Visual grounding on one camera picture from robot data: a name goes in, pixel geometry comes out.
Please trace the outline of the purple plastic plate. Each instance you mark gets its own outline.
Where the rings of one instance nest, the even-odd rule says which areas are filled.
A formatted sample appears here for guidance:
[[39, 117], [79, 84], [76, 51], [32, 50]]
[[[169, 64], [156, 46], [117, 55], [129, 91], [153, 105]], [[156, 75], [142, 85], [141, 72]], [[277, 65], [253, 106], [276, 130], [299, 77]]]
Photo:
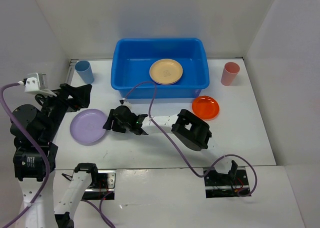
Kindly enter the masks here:
[[72, 138], [82, 145], [92, 145], [106, 133], [103, 129], [107, 121], [105, 113], [98, 109], [86, 109], [79, 112], [70, 123]]

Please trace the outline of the yellow plastic plate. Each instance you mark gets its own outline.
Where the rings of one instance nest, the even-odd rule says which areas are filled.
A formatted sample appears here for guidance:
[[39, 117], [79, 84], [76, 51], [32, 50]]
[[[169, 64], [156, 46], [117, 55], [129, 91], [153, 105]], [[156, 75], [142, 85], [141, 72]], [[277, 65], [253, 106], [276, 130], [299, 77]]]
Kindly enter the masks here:
[[176, 60], [160, 59], [151, 65], [149, 75], [154, 82], [160, 80], [180, 80], [183, 75], [183, 67]]

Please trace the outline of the pink plastic plate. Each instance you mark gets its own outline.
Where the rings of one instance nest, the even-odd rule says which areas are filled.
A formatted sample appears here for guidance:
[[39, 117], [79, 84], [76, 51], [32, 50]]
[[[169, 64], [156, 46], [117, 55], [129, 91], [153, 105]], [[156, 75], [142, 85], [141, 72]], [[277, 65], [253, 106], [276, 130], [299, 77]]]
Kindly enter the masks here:
[[174, 85], [179, 82], [179, 80], [160, 80], [160, 81], [155, 81], [159, 85]]

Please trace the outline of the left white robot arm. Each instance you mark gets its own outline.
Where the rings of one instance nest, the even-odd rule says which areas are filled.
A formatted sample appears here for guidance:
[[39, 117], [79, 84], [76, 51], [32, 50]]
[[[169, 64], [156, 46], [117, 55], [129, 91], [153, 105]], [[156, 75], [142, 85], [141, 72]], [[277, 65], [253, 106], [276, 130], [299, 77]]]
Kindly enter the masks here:
[[25, 227], [74, 227], [74, 215], [85, 190], [100, 181], [94, 163], [79, 163], [62, 200], [54, 205], [53, 182], [58, 146], [53, 139], [69, 111], [87, 108], [92, 85], [61, 84], [53, 96], [37, 94], [41, 109], [24, 104], [9, 111], [16, 151], [14, 174], [23, 194]]

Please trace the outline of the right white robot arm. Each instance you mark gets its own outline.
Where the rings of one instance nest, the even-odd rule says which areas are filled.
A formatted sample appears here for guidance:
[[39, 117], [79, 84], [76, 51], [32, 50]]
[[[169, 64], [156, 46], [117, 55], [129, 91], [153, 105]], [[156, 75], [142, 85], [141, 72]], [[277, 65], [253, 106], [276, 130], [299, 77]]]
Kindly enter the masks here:
[[[128, 106], [120, 105], [110, 110], [102, 128], [118, 133], [129, 131], [135, 135], [162, 133], [197, 177], [203, 178], [213, 170], [224, 184], [231, 184], [237, 178], [237, 163], [218, 151], [213, 141], [210, 126], [186, 109], [180, 110], [175, 115], [152, 116], [151, 110], [148, 110], [147, 114], [137, 115]], [[204, 174], [201, 175], [195, 171], [177, 144], [169, 136], [170, 134], [173, 134], [188, 149], [196, 152], [203, 151], [206, 155], [214, 158], [213, 164]]]

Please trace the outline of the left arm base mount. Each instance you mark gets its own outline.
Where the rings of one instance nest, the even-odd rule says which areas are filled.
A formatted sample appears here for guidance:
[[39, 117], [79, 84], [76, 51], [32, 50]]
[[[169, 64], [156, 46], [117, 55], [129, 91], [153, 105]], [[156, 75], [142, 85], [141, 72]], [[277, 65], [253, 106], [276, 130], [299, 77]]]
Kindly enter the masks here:
[[98, 170], [97, 180], [85, 190], [85, 200], [114, 200], [116, 187], [116, 170]]

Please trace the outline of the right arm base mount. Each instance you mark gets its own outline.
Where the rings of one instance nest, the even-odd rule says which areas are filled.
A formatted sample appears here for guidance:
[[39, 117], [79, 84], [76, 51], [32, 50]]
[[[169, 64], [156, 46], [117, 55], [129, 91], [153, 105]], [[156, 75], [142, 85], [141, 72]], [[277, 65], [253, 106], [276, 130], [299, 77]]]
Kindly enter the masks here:
[[244, 169], [236, 172], [233, 181], [223, 178], [216, 171], [210, 171], [204, 177], [204, 186], [206, 198], [238, 197], [238, 193], [248, 195], [251, 191]]

